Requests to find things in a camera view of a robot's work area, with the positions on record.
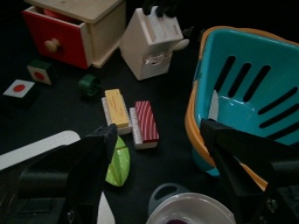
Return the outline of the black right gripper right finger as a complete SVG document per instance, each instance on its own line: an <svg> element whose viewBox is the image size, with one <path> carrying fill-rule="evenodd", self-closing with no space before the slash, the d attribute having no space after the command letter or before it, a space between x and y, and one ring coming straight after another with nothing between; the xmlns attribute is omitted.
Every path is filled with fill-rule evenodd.
<svg viewBox="0 0 299 224"><path fill-rule="evenodd" d="M274 168L266 157L267 140L211 119L202 120L201 135L229 188L238 224L274 224L269 207Z"/></svg>

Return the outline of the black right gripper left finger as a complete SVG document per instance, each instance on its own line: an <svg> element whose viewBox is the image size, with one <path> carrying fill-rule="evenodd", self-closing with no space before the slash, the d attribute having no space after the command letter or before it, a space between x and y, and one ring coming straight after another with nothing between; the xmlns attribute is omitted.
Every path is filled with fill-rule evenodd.
<svg viewBox="0 0 299 224"><path fill-rule="evenodd" d="M70 173L63 224L98 224L99 203L117 142L115 124L101 127L77 142L83 155Z"/></svg>

